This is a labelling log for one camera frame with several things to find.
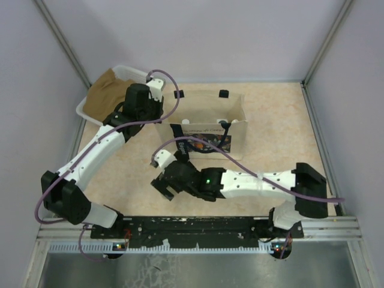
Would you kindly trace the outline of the beige canvas bag floral pocket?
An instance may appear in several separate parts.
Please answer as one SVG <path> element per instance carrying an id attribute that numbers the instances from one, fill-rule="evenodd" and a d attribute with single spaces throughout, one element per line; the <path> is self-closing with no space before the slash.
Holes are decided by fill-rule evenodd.
<path id="1" fill-rule="evenodd" d="M 245 96 L 239 93 L 221 90 L 197 90 L 171 92 L 164 95 L 164 113 L 169 113 L 179 98 L 176 110 L 155 128 L 164 143 L 174 137 L 194 137 L 209 144 L 195 140 L 179 140 L 171 144 L 190 158 L 223 159 L 224 156 L 211 148 L 220 148 L 232 158 L 240 160 L 244 155 L 248 121 L 244 112 Z M 218 119 L 228 123 L 218 124 Z"/>

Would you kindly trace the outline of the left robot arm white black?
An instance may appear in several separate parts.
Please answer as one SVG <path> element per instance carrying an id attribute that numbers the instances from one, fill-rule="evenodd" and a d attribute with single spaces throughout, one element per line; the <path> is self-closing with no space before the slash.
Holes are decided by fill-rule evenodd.
<path id="1" fill-rule="evenodd" d="M 124 102 L 117 105 L 92 140 L 57 172 L 41 177 L 43 200 L 39 204 L 73 225 L 93 224 L 103 227 L 112 238 L 120 237 L 125 224 L 112 208 L 92 203 L 84 190 L 95 173 L 117 150 L 146 124 L 157 122 L 163 114 L 164 81 L 151 79 L 135 83 Z"/>

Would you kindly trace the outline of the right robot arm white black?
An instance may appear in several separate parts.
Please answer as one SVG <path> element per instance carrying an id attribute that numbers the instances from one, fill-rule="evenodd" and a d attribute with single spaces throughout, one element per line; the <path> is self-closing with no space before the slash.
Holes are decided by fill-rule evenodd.
<path id="1" fill-rule="evenodd" d="M 326 179 L 307 163 L 297 163 L 293 170 L 253 176 L 220 167 L 198 170 L 190 161 L 162 149 L 151 164 L 161 170 L 151 184 L 168 200 L 180 192 L 207 202 L 257 196 L 282 199 L 281 205 L 271 209 L 268 222 L 269 233 L 277 238 L 302 220 L 329 215 Z"/>

